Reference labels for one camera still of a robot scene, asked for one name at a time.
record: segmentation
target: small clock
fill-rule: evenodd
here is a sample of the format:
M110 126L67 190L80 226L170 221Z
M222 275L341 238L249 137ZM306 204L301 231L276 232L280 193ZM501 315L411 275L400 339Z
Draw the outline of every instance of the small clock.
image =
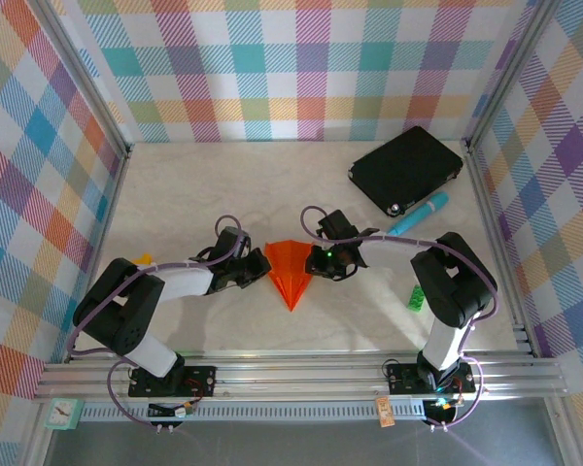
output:
M51 400L46 427L57 430L75 429L84 405L83 400L54 398Z

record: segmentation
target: colorful plaid backdrop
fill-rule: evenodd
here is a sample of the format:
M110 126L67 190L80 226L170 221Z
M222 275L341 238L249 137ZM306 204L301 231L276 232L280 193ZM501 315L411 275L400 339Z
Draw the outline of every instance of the colorful plaid backdrop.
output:
M505 44L505 49L500 56L500 59L495 64L495 69L493 70L491 76L486 81L484 85L484 91L475 105L475 110L473 111L473 116L468 122L466 127L465 137L469 136L476 128L480 117L487 110L488 104L493 96L495 90L497 90L497 85L503 72L510 63L510 59L514 56L514 51L518 47L523 34L527 31L530 21L535 13L535 8L541 3L542 0L527 0L527 5L525 9L521 12L518 22L512 29L512 33L509 36L507 44Z
M126 135L148 142L460 137L525 3L52 2Z
M118 162L27 5L0 0L0 465L61 355Z
M583 0L565 0L482 145L511 261L583 426Z

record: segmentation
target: marble surface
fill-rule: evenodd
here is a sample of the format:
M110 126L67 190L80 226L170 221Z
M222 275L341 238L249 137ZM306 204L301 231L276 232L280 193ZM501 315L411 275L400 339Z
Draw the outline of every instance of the marble surface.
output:
M137 145L102 251L115 257L148 252L157 263L183 260L216 242L214 223L237 216L253 246L310 242L299 214L308 204L341 209L359 230L388 229L380 212L347 178L348 167L377 142ZM449 147L460 152L458 143ZM465 169L445 186L451 201L406 236L461 233L493 273L486 234ZM317 226L318 214L308 216ZM361 270L343 283L313 278L293 313L268 278L240 290L161 303L151 330L173 350L417 350L433 321L427 304L406 309L415 284L402 249L395 270ZM78 348L95 346L88 337ZM467 347L514 350L507 310L478 325Z

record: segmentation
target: orange origami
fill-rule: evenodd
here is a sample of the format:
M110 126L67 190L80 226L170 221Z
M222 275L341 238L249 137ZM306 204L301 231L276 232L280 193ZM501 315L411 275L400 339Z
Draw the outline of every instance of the orange origami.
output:
M265 256L272 266L268 276L290 311L293 311L311 282L312 276L304 271L304 263L310 253L310 244L293 240L265 245Z

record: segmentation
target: blue highlighter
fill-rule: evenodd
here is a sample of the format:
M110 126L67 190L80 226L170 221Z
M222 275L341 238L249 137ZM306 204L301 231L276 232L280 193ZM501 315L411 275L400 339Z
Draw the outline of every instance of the blue highlighter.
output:
M447 201L449 201L449 196L445 192L437 192L431 196L423 206L415 209L398 223L396 223L387 234L393 236L402 235L417 223L423 221L427 216L442 209L443 206L447 204Z

